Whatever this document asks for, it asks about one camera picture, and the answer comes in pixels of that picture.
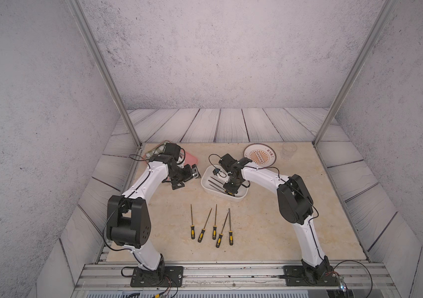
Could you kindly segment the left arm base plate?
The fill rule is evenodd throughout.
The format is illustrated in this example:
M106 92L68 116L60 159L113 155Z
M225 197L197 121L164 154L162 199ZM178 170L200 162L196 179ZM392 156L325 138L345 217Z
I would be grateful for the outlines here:
M132 288L180 288L184 277L182 266L162 266L155 271L135 267L131 276Z

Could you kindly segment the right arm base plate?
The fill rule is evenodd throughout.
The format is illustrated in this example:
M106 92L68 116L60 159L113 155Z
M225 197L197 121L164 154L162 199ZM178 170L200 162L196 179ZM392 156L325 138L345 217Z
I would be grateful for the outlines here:
M279 276L286 286L338 287L339 278L333 274L333 268L323 266L284 266L284 273Z

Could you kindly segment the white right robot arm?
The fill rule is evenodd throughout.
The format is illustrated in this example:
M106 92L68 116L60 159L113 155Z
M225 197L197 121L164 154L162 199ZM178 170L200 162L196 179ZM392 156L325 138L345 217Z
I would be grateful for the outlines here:
M313 199L299 175L282 176L278 169L271 171L255 164L249 158L234 159L221 156L216 172L224 172L228 180L223 188L229 195L237 194L243 183L256 183L277 196L281 216L293 225L302 253L302 267L306 279L316 284L332 271L315 231Z

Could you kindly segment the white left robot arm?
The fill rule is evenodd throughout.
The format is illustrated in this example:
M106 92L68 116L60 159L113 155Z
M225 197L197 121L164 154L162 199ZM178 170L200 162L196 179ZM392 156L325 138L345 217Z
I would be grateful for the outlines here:
M178 144L167 143L161 153L145 159L144 173L127 191L112 196L107 204L107 219L102 236L130 251L139 264L139 269L149 272L162 272L164 259L153 246L151 218L148 202L163 183L170 183L173 190L185 183L200 178L196 165L186 165L184 153Z

